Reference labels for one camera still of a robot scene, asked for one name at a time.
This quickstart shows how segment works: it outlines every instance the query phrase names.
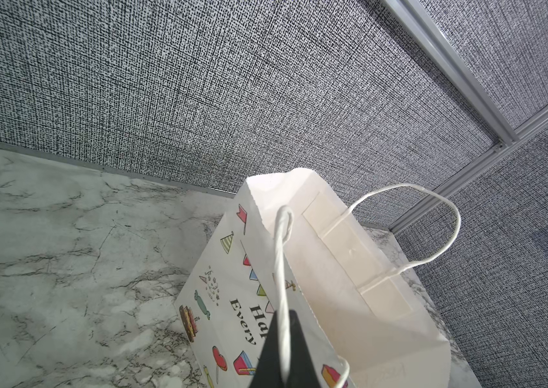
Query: paper bag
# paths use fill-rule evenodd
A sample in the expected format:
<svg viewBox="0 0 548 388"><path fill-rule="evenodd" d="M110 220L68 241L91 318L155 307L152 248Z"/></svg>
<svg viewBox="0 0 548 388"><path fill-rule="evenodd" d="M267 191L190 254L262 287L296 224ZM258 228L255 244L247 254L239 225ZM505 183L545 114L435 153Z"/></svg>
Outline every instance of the paper bag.
<svg viewBox="0 0 548 388"><path fill-rule="evenodd" d="M295 214L288 303L322 387L339 378L337 354L350 364L347 387L446 387L448 340L400 276L361 295L393 265L352 216L323 235L347 207L303 168L247 178L175 301L209 386L248 387L255 373L278 305L272 236L282 205Z"/></svg>

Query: bag handle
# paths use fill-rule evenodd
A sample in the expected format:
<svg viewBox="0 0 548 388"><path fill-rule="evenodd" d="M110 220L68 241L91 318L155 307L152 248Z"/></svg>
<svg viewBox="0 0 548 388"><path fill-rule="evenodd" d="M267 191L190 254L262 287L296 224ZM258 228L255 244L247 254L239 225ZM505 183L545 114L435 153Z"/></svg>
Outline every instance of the bag handle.
<svg viewBox="0 0 548 388"><path fill-rule="evenodd" d="M284 205L278 209L274 225L274 283L276 283L278 294L278 353L280 355L280 376L283 384L287 384L291 369L291 330L287 291L285 289L285 253L283 251L283 244L289 241L289 237L291 237L291 227L293 226L293 211L291 207ZM338 357L343 364L343 373L341 373L337 384L333 388L342 388L347 382L347 377L350 373L350 365L347 360L341 356Z"/></svg>
<svg viewBox="0 0 548 388"><path fill-rule="evenodd" d="M403 271L407 271L410 268L414 268L414 267L420 266L422 264L427 264L430 261L435 260L435 258L440 256L442 253L444 253L446 250L448 250L450 248L450 246L455 241L455 238L457 238L457 235L459 234L459 229L461 228L461 215L459 214L459 210L457 209L455 204L452 203L450 200L448 200L447 198L444 198L440 194L436 194L433 191L427 190L424 187L419 186L417 184L398 183L398 184L393 184L391 186L385 186L385 187L383 187L381 189L377 189L375 191L368 192L364 196L360 197L356 202L354 202L351 206L349 206L345 212L343 212L338 218L336 218L329 227L327 227L323 232L321 232L319 234L319 238L323 239L324 237L326 237L328 235L328 233L330 233L334 228L336 228L338 226L338 224L340 224L349 214L351 214L352 211L354 210L354 208L356 206L358 206L365 199L367 199L371 196L374 196L377 193L392 190L392 189L396 189L396 188L416 189L418 191L424 192L425 194L429 194L430 196L436 197L437 199L439 199L442 202L444 202L445 204L447 204L451 209L453 209L453 212L455 213L455 216L457 218L457 221L455 223L455 230L453 231L453 235L451 236L451 238L448 239L448 242L442 248L440 248L436 253L434 253L433 255L431 255L428 258L423 259L423 260L410 261L407 264L404 264L404 265L402 265L398 268L393 268L392 270L387 271L385 274L380 275L380 276L376 277L375 279L370 280L368 283L366 283L366 284L364 284L364 285L362 285L361 287L358 288L358 291L361 295L364 294L365 292L377 287L383 281L385 281L385 280L387 280L387 279L389 279L393 276L401 274Z"/></svg>

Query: white marble countertop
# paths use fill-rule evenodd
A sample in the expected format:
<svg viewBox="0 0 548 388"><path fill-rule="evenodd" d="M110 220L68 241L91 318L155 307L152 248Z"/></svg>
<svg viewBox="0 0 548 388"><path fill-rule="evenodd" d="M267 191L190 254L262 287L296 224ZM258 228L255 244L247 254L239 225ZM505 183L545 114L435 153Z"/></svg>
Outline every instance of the white marble countertop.
<svg viewBox="0 0 548 388"><path fill-rule="evenodd" d="M0 388L206 386L172 301L227 202L0 150ZM451 339L449 386L480 387L406 279Z"/></svg>

